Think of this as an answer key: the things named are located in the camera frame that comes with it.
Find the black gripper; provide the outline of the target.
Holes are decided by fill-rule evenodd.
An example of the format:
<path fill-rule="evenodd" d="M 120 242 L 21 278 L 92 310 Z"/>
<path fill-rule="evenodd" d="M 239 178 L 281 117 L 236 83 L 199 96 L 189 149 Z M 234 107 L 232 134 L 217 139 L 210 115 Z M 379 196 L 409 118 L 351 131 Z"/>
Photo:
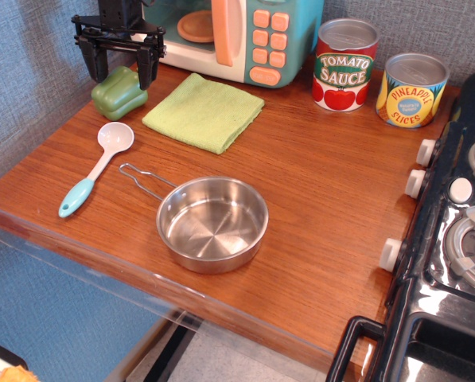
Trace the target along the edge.
<path fill-rule="evenodd" d="M 165 29 L 143 18 L 143 8 L 151 5 L 151 1 L 99 1 L 97 15 L 72 17 L 76 43 L 96 83 L 102 83 L 108 76 L 108 49 L 138 50 L 140 88 L 147 90 L 155 81 L 160 54 L 166 52 L 166 47 Z"/>

